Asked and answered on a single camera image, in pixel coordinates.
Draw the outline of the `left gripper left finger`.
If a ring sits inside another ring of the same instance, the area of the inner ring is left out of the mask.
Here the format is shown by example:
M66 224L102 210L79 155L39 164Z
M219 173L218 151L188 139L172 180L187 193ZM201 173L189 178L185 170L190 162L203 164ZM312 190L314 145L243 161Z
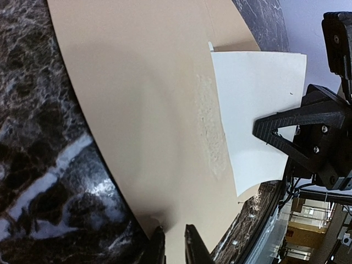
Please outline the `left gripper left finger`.
M150 242L143 253L143 263L164 264L165 262L165 233L163 228L158 226L153 232Z

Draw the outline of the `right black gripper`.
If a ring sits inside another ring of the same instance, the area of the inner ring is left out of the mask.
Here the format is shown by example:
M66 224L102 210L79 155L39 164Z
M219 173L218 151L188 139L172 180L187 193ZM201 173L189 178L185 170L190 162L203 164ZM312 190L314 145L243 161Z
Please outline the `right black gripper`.
M295 161L293 176L328 190L350 190L351 121L340 130L344 123L344 107L310 104L255 120L252 134ZM293 125L303 125L294 142L274 132ZM315 158L322 158L320 168Z

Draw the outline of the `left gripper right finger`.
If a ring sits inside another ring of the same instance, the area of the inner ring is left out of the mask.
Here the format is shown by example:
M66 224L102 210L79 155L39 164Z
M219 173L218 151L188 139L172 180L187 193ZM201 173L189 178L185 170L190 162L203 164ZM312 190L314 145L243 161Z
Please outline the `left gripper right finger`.
M185 263L214 264L211 255L193 224L185 227Z

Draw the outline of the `brown paper envelope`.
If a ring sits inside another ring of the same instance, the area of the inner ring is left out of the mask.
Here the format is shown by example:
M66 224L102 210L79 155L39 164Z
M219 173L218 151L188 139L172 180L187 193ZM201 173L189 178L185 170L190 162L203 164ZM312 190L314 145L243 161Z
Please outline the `brown paper envelope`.
M79 105L146 234L168 263L184 231L213 250L241 210L210 54L258 50L232 1L49 1Z

